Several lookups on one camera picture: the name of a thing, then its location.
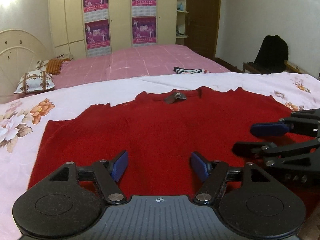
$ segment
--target red sweater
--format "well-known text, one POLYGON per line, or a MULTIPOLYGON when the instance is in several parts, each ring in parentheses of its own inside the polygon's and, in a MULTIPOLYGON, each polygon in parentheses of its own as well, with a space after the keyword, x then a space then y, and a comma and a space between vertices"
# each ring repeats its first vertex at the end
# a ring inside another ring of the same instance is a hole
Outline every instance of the red sweater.
MULTIPOLYGON (((189 165, 191 152, 243 166, 244 160, 231 152, 233 144, 260 141, 249 132, 252 124, 276 122, 291 112, 272 97, 241 88, 221 93, 201 87, 182 93, 187 100, 166 104, 163 99, 171 93, 142 92, 132 102, 93 105, 74 120, 49 121, 29 187, 67 161, 91 165, 127 150, 129 165, 119 184, 127 197, 193 195, 201 183, 189 165)), ((275 143, 308 139, 288 134, 275 143)), ((312 207, 318 200, 312 194, 303 198, 312 207)))

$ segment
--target crosshair symbol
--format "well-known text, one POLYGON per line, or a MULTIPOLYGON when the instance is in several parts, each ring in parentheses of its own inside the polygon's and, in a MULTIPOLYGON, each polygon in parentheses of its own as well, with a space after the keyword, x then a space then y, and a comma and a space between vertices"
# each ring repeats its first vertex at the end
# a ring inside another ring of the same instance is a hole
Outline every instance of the crosshair symbol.
POLYGON ((157 201, 158 203, 162 203, 162 202, 165 201, 165 200, 160 197, 160 198, 157 198, 156 201, 157 201))

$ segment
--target orange pillow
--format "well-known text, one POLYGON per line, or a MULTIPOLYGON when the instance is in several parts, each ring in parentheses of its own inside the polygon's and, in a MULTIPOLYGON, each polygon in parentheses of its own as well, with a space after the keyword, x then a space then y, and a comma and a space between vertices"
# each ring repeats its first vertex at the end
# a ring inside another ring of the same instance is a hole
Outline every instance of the orange pillow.
POLYGON ((69 59, 50 59, 47 63, 46 72, 52 75, 60 74, 61 65, 64 61, 68 61, 69 59))

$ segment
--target corner shelf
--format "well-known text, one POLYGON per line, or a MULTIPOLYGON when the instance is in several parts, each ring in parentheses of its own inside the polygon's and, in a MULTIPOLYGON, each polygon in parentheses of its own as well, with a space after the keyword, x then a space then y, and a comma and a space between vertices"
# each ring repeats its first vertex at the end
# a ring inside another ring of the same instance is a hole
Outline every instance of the corner shelf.
POLYGON ((176 39, 185 39, 189 37, 188 35, 179 35, 179 36, 176 36, 176 39))

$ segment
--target striped cloth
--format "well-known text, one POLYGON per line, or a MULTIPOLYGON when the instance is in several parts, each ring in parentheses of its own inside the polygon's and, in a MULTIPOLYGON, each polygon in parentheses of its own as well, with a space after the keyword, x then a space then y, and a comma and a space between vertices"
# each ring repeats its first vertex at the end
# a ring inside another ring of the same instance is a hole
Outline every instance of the striped cloth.
POLYGON ((202 73, 202 74, 206 74, 206 73, 210 73, 207 70, 204 69, 186 69, 186 68, 179 68, 179 67, 174 67, 173 71, 177 74, 194 74, 194 73, 202 73))

